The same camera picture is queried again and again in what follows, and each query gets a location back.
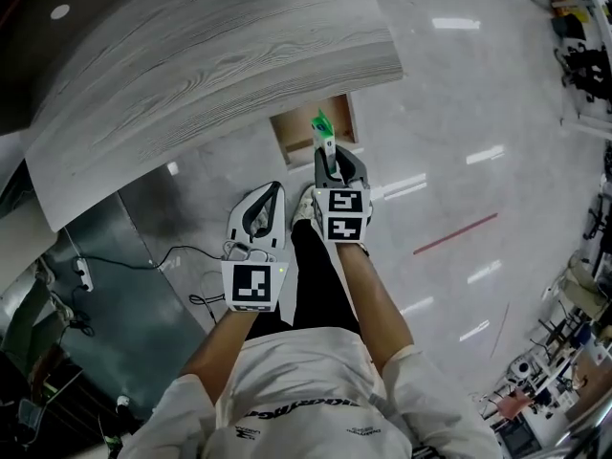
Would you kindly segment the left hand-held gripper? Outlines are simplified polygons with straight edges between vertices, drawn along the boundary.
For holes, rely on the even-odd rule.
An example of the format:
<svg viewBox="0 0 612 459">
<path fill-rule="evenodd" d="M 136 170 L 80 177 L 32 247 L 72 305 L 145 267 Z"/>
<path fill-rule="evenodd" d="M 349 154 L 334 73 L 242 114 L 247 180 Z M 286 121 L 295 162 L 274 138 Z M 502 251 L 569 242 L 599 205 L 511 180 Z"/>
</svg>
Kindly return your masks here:
<svg viewBox="0 0 612 459">
<path fill-rule="evenodd" d="M 275 311 L 289 268 L 285 190 L 278 181 L 249 192 L 229 214 L 221 270 L 234 312 Z"/>
</svg>

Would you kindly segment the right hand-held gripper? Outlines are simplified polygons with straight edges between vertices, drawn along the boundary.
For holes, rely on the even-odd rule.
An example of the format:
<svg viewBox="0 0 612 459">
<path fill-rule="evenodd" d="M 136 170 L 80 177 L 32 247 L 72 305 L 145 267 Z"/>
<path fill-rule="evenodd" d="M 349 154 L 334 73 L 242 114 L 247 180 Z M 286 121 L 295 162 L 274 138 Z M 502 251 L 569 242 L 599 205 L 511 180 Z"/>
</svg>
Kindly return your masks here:
<svg viewBox="0 0 612 459">
<path fill-rule="evenodd" d="M 373 213 L 365 164 L 340 145 L 336 161 L 339 176 L 333 177 L 324 150 L 316 149 L 315 218 L 325 242 L 361 244 Z"/>
</svg>

